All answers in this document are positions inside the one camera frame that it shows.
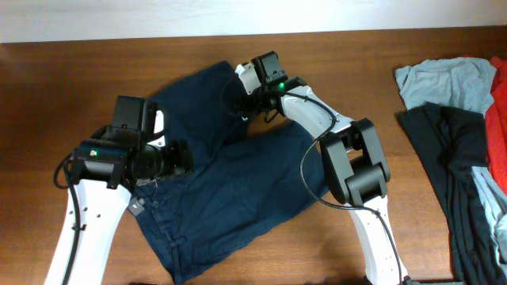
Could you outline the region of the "navy blue shorts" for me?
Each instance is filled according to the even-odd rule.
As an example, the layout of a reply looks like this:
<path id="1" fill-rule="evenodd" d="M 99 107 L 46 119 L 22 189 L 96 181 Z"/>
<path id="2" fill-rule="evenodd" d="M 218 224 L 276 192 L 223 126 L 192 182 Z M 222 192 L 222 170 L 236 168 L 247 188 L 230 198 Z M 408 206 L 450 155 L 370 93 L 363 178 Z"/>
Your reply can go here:
<path id="1" fill-rule="evenodd" d="M 153 99 L 169 118 L 167 140 L 184 139 L 194 169 L 139 185 L 136 220 L 162 266 L 182 284 L 294 218 L 328 192 L 322 159 L 297 123 L 249 137 L 227 99 L 243 91 L 225 61 Z"/>

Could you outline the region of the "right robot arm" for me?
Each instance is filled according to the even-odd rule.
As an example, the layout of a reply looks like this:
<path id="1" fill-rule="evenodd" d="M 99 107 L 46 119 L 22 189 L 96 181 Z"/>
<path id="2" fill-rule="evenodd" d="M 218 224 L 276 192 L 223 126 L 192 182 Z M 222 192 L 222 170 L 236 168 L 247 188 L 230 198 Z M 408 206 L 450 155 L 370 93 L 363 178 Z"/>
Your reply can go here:
<path id="1" fill-rule="evenodd" d="M 371 284 L 409 284 L 388 216 L 391 171 L 372 121 L 343 116 L 322 101 L 299 77 L 288 77 L 279 56 L 270 51 L 236 66 L 245 90 L 233 112 L 249 119 L 275 111 L 298 123 L 321 150 L 326 183 L 335 202 L 354 222 Z"/>

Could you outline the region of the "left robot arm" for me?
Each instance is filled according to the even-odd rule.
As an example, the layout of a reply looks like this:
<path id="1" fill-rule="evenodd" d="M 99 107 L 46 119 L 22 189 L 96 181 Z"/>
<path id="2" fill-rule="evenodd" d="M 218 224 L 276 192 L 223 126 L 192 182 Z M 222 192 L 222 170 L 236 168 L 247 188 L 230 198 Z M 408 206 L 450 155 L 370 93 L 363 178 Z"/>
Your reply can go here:
<path id="1" fill-rule="evenodd" d="M 82 141 L 57 166 L 68 192 L 66 217 L 47 284 L 99 284 L 124 212 L 140 211 L 135 187 L 193 171 L 185 140 L 167 141 L 166 109 L 141 97 L 119 96 L 112 123 Z"/>

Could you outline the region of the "black garment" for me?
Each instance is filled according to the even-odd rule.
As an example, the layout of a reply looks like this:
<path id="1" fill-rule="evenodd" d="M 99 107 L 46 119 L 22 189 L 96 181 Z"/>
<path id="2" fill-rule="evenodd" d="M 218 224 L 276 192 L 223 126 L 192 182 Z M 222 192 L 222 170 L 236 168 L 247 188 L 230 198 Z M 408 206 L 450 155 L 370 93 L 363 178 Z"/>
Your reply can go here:
<path id="1" fill-rule="evenodd" d="M 454 276 L 467 284 L 505 284 L 472 178 L 474 166 L 487 165 L 482 114 L 427 103 L 399 113 L 397 119 L 446 217 Z"/>

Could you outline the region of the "light grey t-shirt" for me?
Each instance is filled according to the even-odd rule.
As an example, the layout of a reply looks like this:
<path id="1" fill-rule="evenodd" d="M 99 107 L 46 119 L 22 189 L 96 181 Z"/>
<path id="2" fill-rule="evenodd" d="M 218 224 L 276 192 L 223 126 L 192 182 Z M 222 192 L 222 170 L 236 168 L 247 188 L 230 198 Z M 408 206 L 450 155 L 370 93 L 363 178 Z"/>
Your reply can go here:
<path id="1" fill-rule="evenodd" d="M 494 103 L 490 91 L 496 71 L 480 58 L 427 59 L 398 68 L 395 80 L 407 109 L 433 103 L 485 115 Z"/>

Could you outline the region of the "red garment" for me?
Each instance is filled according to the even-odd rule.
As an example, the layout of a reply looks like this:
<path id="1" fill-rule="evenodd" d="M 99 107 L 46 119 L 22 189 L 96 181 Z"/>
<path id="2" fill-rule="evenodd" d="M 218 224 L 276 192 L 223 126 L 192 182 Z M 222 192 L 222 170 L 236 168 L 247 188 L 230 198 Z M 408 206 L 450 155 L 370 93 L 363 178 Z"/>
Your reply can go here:
<path id="1" fill-rule="evenodd" d="M 494 103 L 486 111 L 486 138 L 489 170 L 506 193 L 506 60 L 493 57 L 490 64 L 496 68 L 490 94 Z"/>

